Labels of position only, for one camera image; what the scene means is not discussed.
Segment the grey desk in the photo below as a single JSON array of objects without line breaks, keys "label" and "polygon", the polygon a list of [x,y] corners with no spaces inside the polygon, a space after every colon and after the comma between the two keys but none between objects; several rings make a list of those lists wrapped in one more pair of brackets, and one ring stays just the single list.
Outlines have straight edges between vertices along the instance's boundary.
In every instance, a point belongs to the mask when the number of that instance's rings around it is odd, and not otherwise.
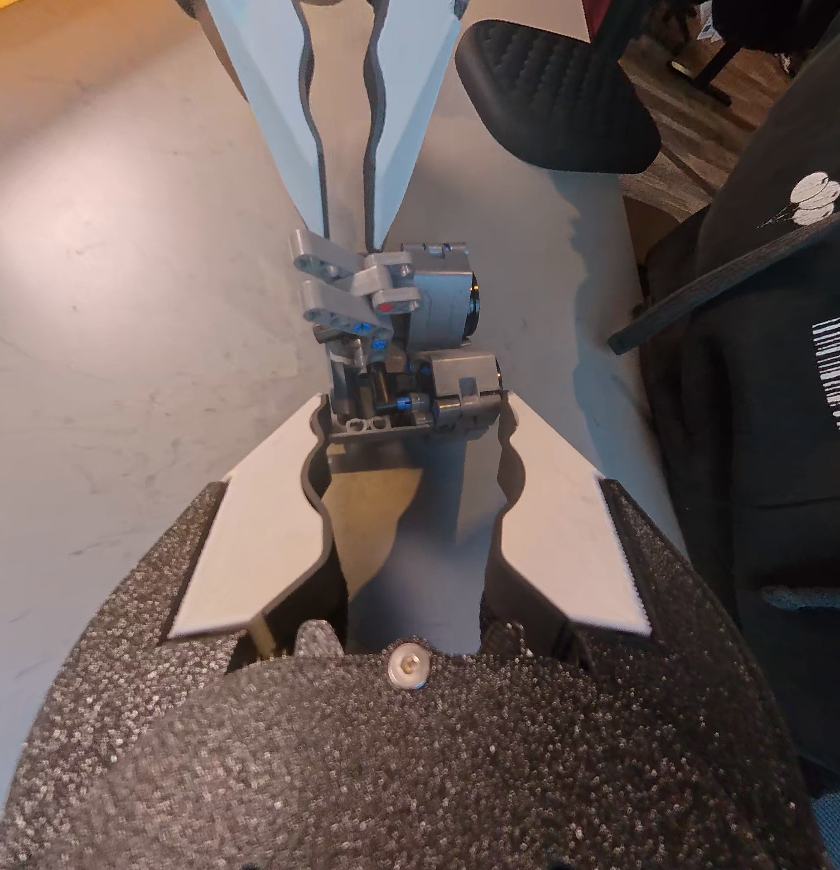
[{"label": "grey desk", "polygon": [[[51,681],[198,492],[328,386],[301,221],[175,2],[0,12],[0,818]],[[681,546],[616,177],[521,163],[448,69],[391,239],[464,242],[504,382]]]}]

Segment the grey motor block assembly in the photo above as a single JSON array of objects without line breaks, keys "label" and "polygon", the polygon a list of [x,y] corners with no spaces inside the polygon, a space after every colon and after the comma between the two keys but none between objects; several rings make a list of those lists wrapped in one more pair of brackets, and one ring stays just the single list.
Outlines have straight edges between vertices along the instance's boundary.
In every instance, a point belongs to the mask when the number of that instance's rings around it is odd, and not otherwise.
[{"label": "grey motor block assembly", "polygon": [[479,438],[498,418],[502,383],[495,355],[470,346],[480,302],[467,249],[412,244],[390,252],[412,256],[423,305],[392,317],[385,363],[330,365],[328,440]]}]

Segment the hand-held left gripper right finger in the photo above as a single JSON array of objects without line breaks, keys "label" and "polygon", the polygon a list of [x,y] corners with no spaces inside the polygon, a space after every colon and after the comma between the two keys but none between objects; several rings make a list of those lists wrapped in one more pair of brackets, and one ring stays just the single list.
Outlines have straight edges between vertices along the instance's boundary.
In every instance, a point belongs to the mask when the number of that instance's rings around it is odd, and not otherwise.
[{"label": "hand-held left gripper right finger", "polygon": [[651,622],[595,466],[521,397],[499,418],[497,517],[484,581],[494,615],[526,639],[563,639],[579,626],[651,636]]}]

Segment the person's black hoodie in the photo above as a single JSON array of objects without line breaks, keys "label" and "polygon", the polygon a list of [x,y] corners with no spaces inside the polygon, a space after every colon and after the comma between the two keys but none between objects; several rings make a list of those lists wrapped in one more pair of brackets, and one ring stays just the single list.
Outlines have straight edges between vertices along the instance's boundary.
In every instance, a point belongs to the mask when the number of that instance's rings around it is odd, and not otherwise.
[{"label": "person's black hoodie", "polygon": [[648,253],[639,347],[692,566],[811,788],[840,789],[840,12],[711,205]]}]

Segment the dark grey brick beam assembly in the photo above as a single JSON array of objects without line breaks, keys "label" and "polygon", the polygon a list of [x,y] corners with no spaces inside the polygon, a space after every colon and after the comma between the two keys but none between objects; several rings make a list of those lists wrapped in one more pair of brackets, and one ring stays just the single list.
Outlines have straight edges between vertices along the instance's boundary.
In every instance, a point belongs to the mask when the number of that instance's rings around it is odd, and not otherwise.
[{"label": "dark grey brick beam assembly", "polygon": [[316,341],[325,349],[329,364],[363,369],[369,364],[385,363],[393,341],[393,327],[389,319],[372,324],[370,331],[338,328],[325,323],[315,324]]}]

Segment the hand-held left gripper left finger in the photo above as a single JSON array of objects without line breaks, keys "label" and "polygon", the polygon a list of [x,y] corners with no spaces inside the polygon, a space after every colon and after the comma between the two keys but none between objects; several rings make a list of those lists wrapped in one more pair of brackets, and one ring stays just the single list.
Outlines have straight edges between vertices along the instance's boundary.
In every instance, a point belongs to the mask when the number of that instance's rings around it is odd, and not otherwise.
[{"label": "hand-held left gripper left finger", "polygon": [[312,394],[223,479],[226,488],[169,639],[247,629],[320,569],[331,524],[310,468],[325,460],[328,397]]}]

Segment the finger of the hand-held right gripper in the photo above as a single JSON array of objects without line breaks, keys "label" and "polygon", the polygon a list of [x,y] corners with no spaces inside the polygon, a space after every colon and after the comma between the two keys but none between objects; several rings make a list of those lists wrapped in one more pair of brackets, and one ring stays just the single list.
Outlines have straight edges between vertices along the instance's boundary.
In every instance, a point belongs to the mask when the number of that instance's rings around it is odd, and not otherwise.
[{"label": "finger of the hand-held right gripper", "polygon": [[365,243],[382,249],[403,202],[460,33],[455,1],[371,2],[363,64],[371,128],[363,158]]},{"label": "finger of the hand-held right gripper", "polygon": [[211,1],[241,87],[304,223],[329,237],[323,144],[309,107],[314,52],[296,1]]}]

